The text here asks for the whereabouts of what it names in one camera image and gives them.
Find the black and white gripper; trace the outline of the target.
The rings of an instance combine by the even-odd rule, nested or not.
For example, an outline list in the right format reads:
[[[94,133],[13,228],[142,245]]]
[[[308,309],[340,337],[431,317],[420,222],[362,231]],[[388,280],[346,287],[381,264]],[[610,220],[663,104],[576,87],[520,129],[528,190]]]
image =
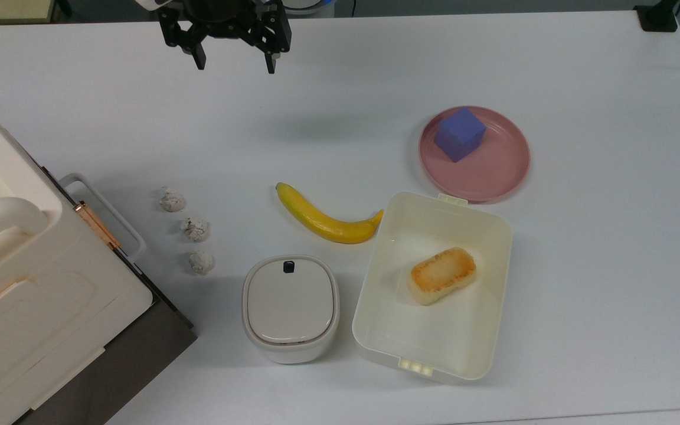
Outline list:
[[[183,30],[179,18],[191,26]],[[204,70],[205,38],[240,38],[263,52],[267,72],[275,74],[276,60],[289,52],[292,29],[281,2],[269,1],[177,1],[176,8],[162,7],[158,19],[163,40],[189,54],[198,70]]]

